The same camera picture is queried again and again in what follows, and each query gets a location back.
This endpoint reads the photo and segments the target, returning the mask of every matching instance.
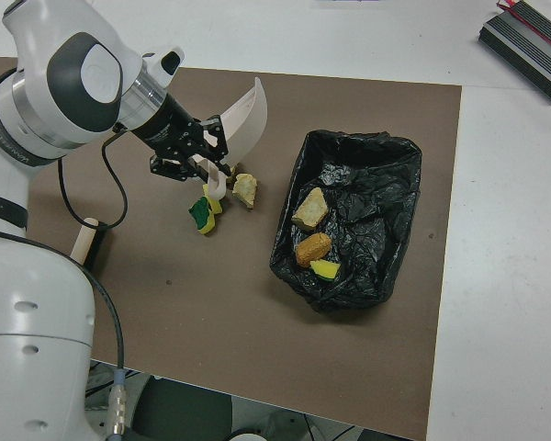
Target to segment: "gray floor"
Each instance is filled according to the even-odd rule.
[[[86,398],[85,407],[90,424],[95,430],[103,433],[109,388],[97,389],[112,379],[112,367],[95,364],[96,362],[93,363],[86,387],[90,396]],[[130,374],[130,378],[127,379],[127,390],[129,426],[155,441],[223,441],[228,435],[240,429],[265,428],[268,421],[273,429],[276,413],[285,417],[289,427],[286,426],[284,429],[291,430],[291,426],[296,424],[297,428],[294,429],[304,433],[295,441],[311,441],[302,413],[283,413],[284,410],[262,402],[205,390],[177,381],[157,379],[138,372]],[[349,424],[313,415],[307,417],[315,441],[331,441],[350,427]],[[338,439],[395,441],[399,438],[355,427]]]

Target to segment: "white table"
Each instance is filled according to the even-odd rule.
[[[189,67],[462,85],[428,439],[551,439],[551,106],[477,42],[494,0],[91,3]]]

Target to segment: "bin lined with black bag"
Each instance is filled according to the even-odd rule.
[[[421,150],[387,133],[310,132],[290,179],[270,267],[316,311],[369,308],[392,294],[408,247],[421,182]],[[329,208],[314,232],[332,238],[326,260],[341,264],[333,281],[296,262],[309,237],[291,221],[320,187]]]

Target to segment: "brown table surface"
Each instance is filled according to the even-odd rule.
[[[14,65],[0,59],[0,73]],[[149,172],[152,152],[128,134],[110,158],[129,194],[126,221],[106,238],[96,273],[118,306],[127,365],[170,379],[382,432],[426,433],[460,87],[257,74],[269,120],[243,161],[259,179],[256,207],[227,196],[208,237],[187,209],[199,182]],[[220,113],[256,73],[181,70],[171,92],[198,118]],[[306,133],[386,130],[422,149],[421,198],[394,295],[368,311],[318,314],[270,271],[292,165]],[[66,159],[83,216],[112,221],[120,196],[99,145]],[[62,204],[55,166],[39,174],[29,236],[69,252],[78,227]],[[94,357],[115,361],[100,300]]]

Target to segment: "red wire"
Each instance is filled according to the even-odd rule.
[[[512,0],[504,0],[506,3],[514,5],[514,2]],[[539,29],[537,29],[535,26],[533,26],[531,23],[526,21],[518,12],[516,12],[514,9],[512,9],[509,6],[503,5],[499,2],[496,4],[497,7],[499,7],[502,11],[509,12],[514,18],[522,22],[525,26],[527,26],[530,30],[532,30],[536,35],[541,37],[543,40],[545,40],[547,43],[551,45],[551,39],[547,37],[547,35],[543,34]]]

